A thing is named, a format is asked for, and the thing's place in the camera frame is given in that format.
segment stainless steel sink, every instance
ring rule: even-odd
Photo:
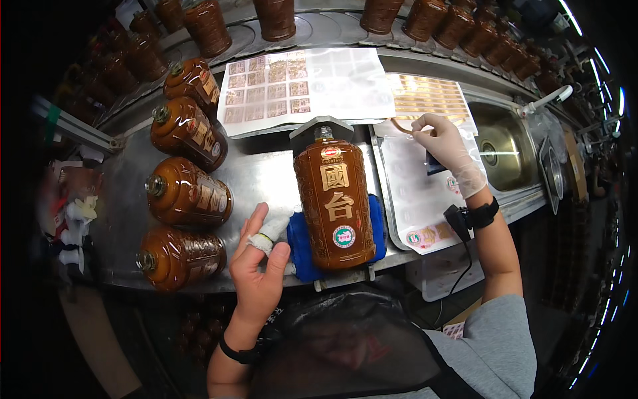
[[[490,103],[468,103],[478,128],[475,141],[487,172],[498,191],[535,183],[536,153],[521,119],[510,109]]]

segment sink drain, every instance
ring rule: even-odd
[[[494,146],[491,143],[489,142],[483,143],[483,146],[481,147],[481,152],[482,152],[481,156],[483,157],[485,162],[487,162],[488,165],[496,166],[496,162],[498,162],[498,157],[496,156],[496,148],[494,148]]]

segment green tape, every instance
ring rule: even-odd
[[[51,104],[47,114],[47,125],[44,131],[44,143],[46,146],[53,144],[53,134],[56,132],[57,120],[60,118],[62,110]]]

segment black apron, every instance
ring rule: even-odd
[[[430,387],[441,399],[481,398],[446,364],[399,301],[357,285],[277,309],[249,398],[357,398]]]

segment wristwatch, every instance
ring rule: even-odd
[[[465,218],[468,229],[482,229],[494,221],[494,215],[498,212],[498,201],[492,196],[490,205],[483,204],[476,209],[469,209]]]
[[[233,359],[234,361],[238,363],[241,363],[242,365],[251,365],[259,357],[259,351],[257,350],[257,345],[255,345],[255,347],[252,348],[251,350],[240,350],[239,352],[232,350],[226,344],[226,341],[224,340],[224,334],[222,334],[221,338],[219,339],[219,347],[221,348],[221,351],[224,352],[226,356],[228,356],[229,358]]]

